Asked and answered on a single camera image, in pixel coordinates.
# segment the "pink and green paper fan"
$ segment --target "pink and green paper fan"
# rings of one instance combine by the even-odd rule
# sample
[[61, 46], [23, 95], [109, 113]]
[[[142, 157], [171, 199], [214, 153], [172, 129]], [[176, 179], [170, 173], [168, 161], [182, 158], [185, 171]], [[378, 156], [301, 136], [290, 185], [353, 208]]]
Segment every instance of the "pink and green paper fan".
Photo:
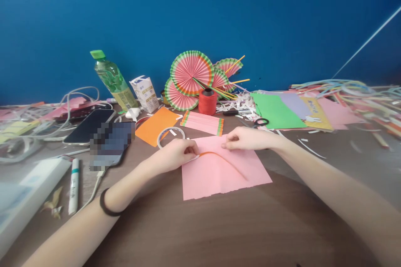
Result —
[[212, 87], [219, 88], [221, 86], [228, 85], [229, 83], [230, 81], [228, 80], [228, 77], [224, 71], [219, 68], [215, 68]]
[[192, 50], [177, 56], [171, 65], [170, 75], [177, 90], [186, 96], [196, 96], [203, 90], [203, 87], [194, 78], [211, 86], [214, 68], [206, 55]]
[[[237, 62], [237, 59], [235, 58], [225, 58], [223, 60], [219, 60], [216, 62], [213, 67], [216, 69], [221, 69], [224, 71], [224, 73], [227, 75], [228, 78], [230, 78], [232, 75], [234, 75], [239, 69], [242, 68], [243, 64], [241, 62], [237, 63], [234, 67], [231, 68], [233, 64]], [[235, 90], [235, 86], [231, 84], [224, 85], [222, 87], [222, 90], [225, 92], [231, 93], [232, 91]]]
[[[235, 58], [225, 58], [223, 60], [219, 60], [218, 62], [216, 62], [213, 67], [215, 68], [220, 68], [221, 70], [223, 70], [224, 72], [226, 72], [228, 69], [230, 69], [230, 67], [235, 64], [237, 62], [237, 59]], [[243, 66], [243, 64], [241, 62], [239, 62], [238, 64], [236, 64], [233, 68], [230, 69], [230, 71], [228, 71], [226, 73], [227, 77], [230, 78], [232, 75], [234, 75], [239, 69], [241, 69]]]
[[166, 82], [164, 92], [168, 103], [178, 111], [190, 111], [198, 105], [199, 99], [180, 93], [171, 77]]

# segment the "finger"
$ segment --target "finger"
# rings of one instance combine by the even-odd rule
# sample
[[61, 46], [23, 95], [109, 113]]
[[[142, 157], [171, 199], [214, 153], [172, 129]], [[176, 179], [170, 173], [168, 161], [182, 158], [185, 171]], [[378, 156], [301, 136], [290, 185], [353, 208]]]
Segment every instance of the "finger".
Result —
[[240, 141], [226, 142], [221, 145], [223, 149], [242, 149]]
[[226, 141], [238, 141], [239, 140], [239, 131], [241, 130], [241, 127], [236, 127], [234, 130], [230, 131], [228, 135], [226, 136]]
[[194, 140], [185, 140], [185, 144], [186, 144], [187, 147], [192, 148], [193, 153], [195, 155], [199, 155], [200, 154], [198, 145]]
[[184, 154], [184, 162], [188, 163], [190, 160], [196, 158], [196, 154], [190, 153], [190, 154]]

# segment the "black hair tie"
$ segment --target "black hair tie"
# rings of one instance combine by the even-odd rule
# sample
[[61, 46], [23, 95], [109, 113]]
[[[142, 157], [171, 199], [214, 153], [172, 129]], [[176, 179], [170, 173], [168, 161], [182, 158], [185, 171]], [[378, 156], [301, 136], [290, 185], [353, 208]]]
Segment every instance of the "black hair tie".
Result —
[[123, 210], [123, 211], [121, 211], [121, 212], [118, 212], [118, 213], [112, 212], [112, 211], [110, 211], [110, 210], [106, 207], [106, 204], [104, 203], [104, 196], [105, 196], [106, 191], [107, 191], [108, 189], [109, 189], [109, 188], [105, 189], [105, 190], [101, 193], [101, 195], [100, 195], [100, 207], [102, 208], [103, 212], [104, 212], [106, 215], [109, 215], [109, 216], [112, 216], [112, 217], [120, 216], [122, 213], [124, 213], [125, 210]]

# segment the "yellow paper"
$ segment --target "yellow paper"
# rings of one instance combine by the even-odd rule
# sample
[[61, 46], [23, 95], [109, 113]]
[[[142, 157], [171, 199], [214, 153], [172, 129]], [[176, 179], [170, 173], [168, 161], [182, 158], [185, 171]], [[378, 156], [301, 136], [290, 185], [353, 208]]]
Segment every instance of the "yellow paper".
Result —
[[13, 138], [14, 136], [20, 136], [27, 131], [31, 130], [32, 128], [38, 126], [40, 124], [40, 121], [32, 121], [32, 122], [23, 122], [23, 121], [16, 121], [13, 124], [11, 124], [9, 127], [7, 127], [5, 130], [3, 130], [2, 133], [0, 133], [0, 144], [8, 141], [9, 139]]
[[320, 104], [317, 102], [316, 98], [312, 97], [300, 97], [308, 108], [311, 111], [309, 117], [311, 117], [314, 122], [304, 121], [308, 127], [324, 130], [324, 131], [333, 131], [334, 128], [331, 126], [329, 120], [326, 117], [325, 112], [323, 111]]

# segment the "purple paper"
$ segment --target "purple paper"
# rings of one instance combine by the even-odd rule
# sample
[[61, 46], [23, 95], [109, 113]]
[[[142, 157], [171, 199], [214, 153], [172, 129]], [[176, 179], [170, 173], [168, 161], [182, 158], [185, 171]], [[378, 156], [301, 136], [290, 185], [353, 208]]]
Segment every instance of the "purple paper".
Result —
[[305, 120], [305, 117], [311, 114], [308, 106], [297, 94], [284, 94], [263, 90], [259, 90], [258, 93], [280, 96], [281, 101], [302, 120]]

